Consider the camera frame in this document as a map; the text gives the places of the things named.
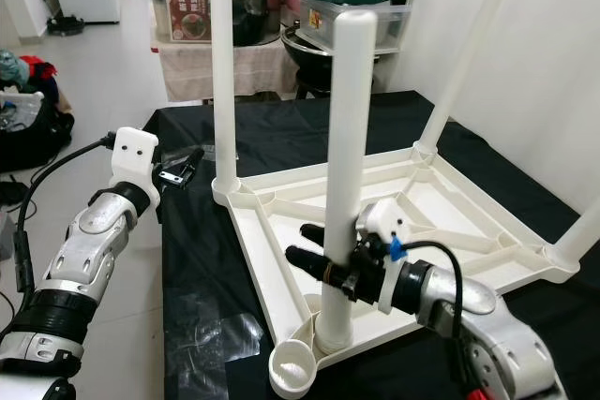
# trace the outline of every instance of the black tablecloth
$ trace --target black tablecloth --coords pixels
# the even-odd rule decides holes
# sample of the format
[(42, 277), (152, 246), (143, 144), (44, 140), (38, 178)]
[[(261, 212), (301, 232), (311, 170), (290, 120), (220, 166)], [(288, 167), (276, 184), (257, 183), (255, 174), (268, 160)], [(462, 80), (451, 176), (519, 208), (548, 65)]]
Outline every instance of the black tablecloth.
[[(409, 147), (431, 105), (415, 92), (372, 97), (369, 154)], [(236, 106), (241, 177), (322, 163), (329, 102)], [(213, 142), (210, 107), (156, 111), (146, 129), (166, 155)], [(555, 242), (578, 215), (463, 126), (446, 125), (440, 154), (532, 230)], [(203, 160), (185, 191), (162, 192), (165, 398), (276, 398), (267, 372), (273, 343), (227, 210), (213, 203), (215, 163)], [(508, 294), (515, 316), (549, 347), (571, 398), (600, 398), (599, 245), (562, 285)], [(443, 344), (421, 330), (319, 372), (306, 398), (459, 399)]]

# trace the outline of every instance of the silver robot arm segment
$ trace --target silver robot arm segment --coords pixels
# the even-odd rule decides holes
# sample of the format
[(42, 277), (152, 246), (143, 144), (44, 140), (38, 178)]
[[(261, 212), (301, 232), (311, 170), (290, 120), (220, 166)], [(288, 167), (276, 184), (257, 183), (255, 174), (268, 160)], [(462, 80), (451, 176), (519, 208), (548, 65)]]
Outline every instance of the silver robot arm segment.
[(98, 191), (69, 224), (67, 238), (31, 302), (0, 342), (0, 398), (75, 398), (67, 380), (81, 367), (87, 326), (104, 296), (115, 259), (127, 246), (138, 217), (158, 205), (151, 180), (157, 144), (149, 133), (118, 130), (111, 187)]
[[(401, 215), (392, 200), (367, 205), (356, 221), (360, 238), (347, 267), (296, 246), (287, 248), (286, 258), (318, 280), (341, 289), (354, 302), (377, 302), (385, 314), (392, 307), (415, 314), (419, 324), (453, 341), (469, 374), (467, 389), (471, 392), (471, 385), (476, 385), (481, 395), (493, 400), (566, 399), (542, 339), (510, 313), (494, 289), (469, 278), (462, 279), (462, 313), (456, 339), (455, 274), (427, 261), (409, 263), (403, 258), (406, 253), (402, 254), (397, 237), (408, 242), (410, 236), (398, 220)], [(300, 232), (323, 245), (323, 228), (305, 224)], [(443, 246), (413, 244), (426, 243)]]

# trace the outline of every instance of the printed label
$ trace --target printed label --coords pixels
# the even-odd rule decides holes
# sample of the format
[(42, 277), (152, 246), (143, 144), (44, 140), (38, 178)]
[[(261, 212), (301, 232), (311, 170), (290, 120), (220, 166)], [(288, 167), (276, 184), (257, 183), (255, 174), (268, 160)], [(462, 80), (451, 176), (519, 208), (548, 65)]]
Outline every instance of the printed label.
[(308, 25), (318, 30), (319, 27), (321, 27), (321, 23), (321, 13), (319, 11), (311, 9), (308, 13)]
[(210, 41), (210, 0), (167, 0), (172, 41)]

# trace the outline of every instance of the blue clip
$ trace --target blue clip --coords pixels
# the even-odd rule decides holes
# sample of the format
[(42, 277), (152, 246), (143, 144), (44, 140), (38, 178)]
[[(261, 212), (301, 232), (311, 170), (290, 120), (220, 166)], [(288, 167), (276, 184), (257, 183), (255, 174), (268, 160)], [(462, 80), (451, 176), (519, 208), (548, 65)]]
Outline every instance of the blue clip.
[(406, 250), (402, 248), (402, 243), (397, 236), (392, 237), (392, 243), (390, 244), (390, 258), (392, 261), (398, 261), (400, 258), (404, 258), (408, 255)]

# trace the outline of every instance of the tiled floor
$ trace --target tiled floor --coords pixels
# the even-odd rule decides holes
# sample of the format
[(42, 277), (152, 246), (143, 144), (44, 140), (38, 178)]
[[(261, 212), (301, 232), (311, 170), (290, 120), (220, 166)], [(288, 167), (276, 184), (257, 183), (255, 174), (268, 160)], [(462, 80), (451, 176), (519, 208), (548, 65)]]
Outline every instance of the tiled floor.
[[(121, 0), (119, 25), (90, 25), (75, 37), (46, 37), (13, 49), (34, 54), (58, 69), (58, 82), (75, 114), (78, 149), (119, 126), (142, 126), (166, 106), (158, 56), (150, 52), (150, 0)], [(38, 190), (37, 214), (26, 223), (36, 278), (54, 256), (68, 221), (83, 209), (111, 174), (111, 154), (97, 149), (49, 178)], [(15, 174), (29, 183), (33, 171)], [(12, 259), (0, 263), (0, 290), (17, 304)], [(0, 326), (8, 307), (0, 300)], [(160, 227), (146, 213), (119, 256), (112, 281), (85, 340), (82, 370), (73, 379), (85, 400), (148, 400), (163, 397)]]

